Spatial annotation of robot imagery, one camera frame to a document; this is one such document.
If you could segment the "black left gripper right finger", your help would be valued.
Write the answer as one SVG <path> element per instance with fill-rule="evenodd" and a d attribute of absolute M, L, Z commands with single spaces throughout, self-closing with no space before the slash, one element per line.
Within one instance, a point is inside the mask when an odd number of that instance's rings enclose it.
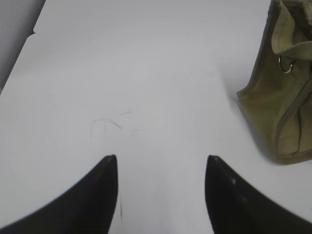
<path fill-rule="evenodd" d="M 219 156 L 208 156 L 205 202 L 215 234 L 310 234 L 312 224 L 259 192 Z"/>

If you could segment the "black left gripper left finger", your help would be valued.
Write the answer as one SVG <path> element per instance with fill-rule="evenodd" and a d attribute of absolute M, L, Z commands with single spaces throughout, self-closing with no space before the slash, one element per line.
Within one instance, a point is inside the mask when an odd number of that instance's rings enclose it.
<path fill-rule="evenodd" d="M 2 234 L 107 234 L 118 194 L 117 158 L 105 156 L 77 184 Z"/>

